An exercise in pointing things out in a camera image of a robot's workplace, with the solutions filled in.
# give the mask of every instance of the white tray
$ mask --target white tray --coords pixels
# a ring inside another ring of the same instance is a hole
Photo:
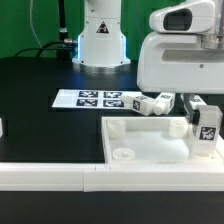
[[[113,139],[108,135],[108,120],[126,121],[126,135]],[[105,161],[108,164],[147,164],[147,163],[223,163],[223,140],[219,137],[217,150],[212,158],[189,159],[188,137],[175,139],[169,136],[169,124],[172,117],[103,117],[102,136]],[[114,150],[130,149],[134,159],[116,159]]]

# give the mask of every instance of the cable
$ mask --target cable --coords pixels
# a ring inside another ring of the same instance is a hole
[[[23,49],[23,50],[17,52],[14,55],[14,57],[17,57],[18,55],[20,55],[21,53],[26,52],[26,51],[40,51],[40,50],[42,50],[42,52],[43,51],[64,51],[64,50],[71,51],[71,50],[73,50],[73,48],[62,48],[62,49],[60,49],[60,48],[27,48],[27,49]]]
[[[30,0],[30,28],[32,30],[32,33],[33,33],[39,47],[42,48],[42,44],[36,34],[36,31],[35,31],[34,25],[33,25],[33,5],[34,5],[34,0]]]
[[[39,57],[40,57],[40,55],[41,55],[42,52],[44,51],[43,49],[48,48],[48,47],[50,47],[50,46],[52,46],[52,45],[61,44],[61,43],[64,43],[64,41],[63,41],[63,40],[58,40],[58,41],[52,41],[52,42],[50,42],[50,43],[45,44],[45,45],[42,47],[42,49],[40,49],[40,50],[38,51],[38,53],[37,53],[37,55],[36,55],[36,58],[39,58]]]

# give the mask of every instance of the green wall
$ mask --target green wall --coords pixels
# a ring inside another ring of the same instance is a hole
[[[121,30],[127,37],[127,56],[136,60],[141,41],[151,30],[149,15],[160,8],[178,4],[183,0],[137,0],[140,12],[140,34],[136,13],[136,0],[123,0]],[[35,0],[33,22],[42,44],[58,39],[57,0]],[[83,29],[83,0],[65,0],[66,22],[70,38],[76,38]],[[13,56],[24,48],[35,48],[38,44],[30,29],[30,0],[0,0],[0,58]],[[23,56],[34,56],[25,53]]]

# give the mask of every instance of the cube with marker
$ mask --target cube with marker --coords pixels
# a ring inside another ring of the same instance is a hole
[[[175,93],[161,93],[156,98],[156,105],[153,109],[156,115],[169,114],[174,107]]]
[[[155,105],[156,105],[155,99],[141,95],[133,98],[131,109],[144,116],[148,116],[153,113]]]

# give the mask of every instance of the paper sheet with markers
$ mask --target paper sheet with markers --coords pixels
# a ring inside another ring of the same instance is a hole
[[[140,96],[141,92],[66,90],[60,89],[53,103],[54,108],[126,109],[120,96],[128,93]]]

